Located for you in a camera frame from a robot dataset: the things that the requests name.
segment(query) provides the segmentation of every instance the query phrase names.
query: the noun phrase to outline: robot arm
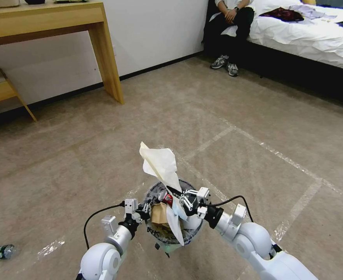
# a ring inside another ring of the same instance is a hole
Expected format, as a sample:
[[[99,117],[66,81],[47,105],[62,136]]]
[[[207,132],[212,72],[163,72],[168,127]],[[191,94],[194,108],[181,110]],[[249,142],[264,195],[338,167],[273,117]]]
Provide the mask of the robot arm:
[[[187,215],[197,214],[206,220],[240,256],[248,260],[262,280],[317,280],[297,258],[282,251],[264,227],[253,222],[242,223],[246,207],[238,204],[230,215],[223,208],[209,204],[209,189],[205,187],[174,195],[179,196]],[[77,280],[115,279],[137,227],[150,218],[148,207],[144,205],[139,211],[136,199],[126,199],[123,222],[117,224],[114,216],[101,220],[105,243],[96,244],[85,253]]]
[[[76,280],[113,280],[126,257],[127,246],[135,236],[143,219],[148,219],[147,209],[138,211],[137,199],[125,199],[124,221],[117,223],[115,216],[107,215],[101,223],[105,243],[90,247],[81,260]]]
[[[282,251],[263,226],[254,222],[242,224],[246,207],[238,204],[229,215],[222,208],[206,205],[206,197],[198,200],[203,206],[198,207],[197,215],[250,263],[261,280],[317,280],[297,258]]]

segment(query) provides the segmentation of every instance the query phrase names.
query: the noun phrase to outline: wooden console table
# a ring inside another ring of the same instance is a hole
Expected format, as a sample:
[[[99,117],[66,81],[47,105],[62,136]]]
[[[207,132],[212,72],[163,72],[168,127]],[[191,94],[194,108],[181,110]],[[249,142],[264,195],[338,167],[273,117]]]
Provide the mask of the wooden console table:
[[[0,8],[0,45],[88,31],[105,90],[124,103],[102,2]]]

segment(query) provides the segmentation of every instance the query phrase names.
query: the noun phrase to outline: floor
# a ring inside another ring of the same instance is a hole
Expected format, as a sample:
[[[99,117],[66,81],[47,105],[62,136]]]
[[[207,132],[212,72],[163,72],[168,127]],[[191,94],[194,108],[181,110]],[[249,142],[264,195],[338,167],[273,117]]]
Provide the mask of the floor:
[[[192,58],[0,126],[0,279],[75,279],[82,228],[97,209],[141,200],[155,183],[140,142],[169,147],[178,175],[219,202],[244,195],[253,218],[319,279],[343,279],[343,107],[242,70]],[[232,211],[234,205],[225,208]],[[121,218],[122,209],[108,211]],[[87,227],[101,242],[97,215]],[[257,279],[208,226],[170,259],[138,229],[117,279]]]

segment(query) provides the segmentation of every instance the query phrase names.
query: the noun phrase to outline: hand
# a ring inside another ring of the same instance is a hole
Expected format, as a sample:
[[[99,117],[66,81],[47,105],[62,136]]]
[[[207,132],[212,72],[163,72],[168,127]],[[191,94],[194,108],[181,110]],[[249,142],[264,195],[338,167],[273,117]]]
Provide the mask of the hand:
[[[225,14],[226,22],[229,24],[233,24],[233,20],[236,16],[236,10],[228,10],[228,12]]]

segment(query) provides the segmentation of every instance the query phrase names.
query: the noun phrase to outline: plastic bottle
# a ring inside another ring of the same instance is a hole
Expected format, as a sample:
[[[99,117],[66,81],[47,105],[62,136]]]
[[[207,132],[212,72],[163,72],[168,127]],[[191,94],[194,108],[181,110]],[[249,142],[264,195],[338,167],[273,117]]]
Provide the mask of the plastic bottle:
[[[0,259],[10,259],[15,253],[15,246],[12,244],[0,246]]]

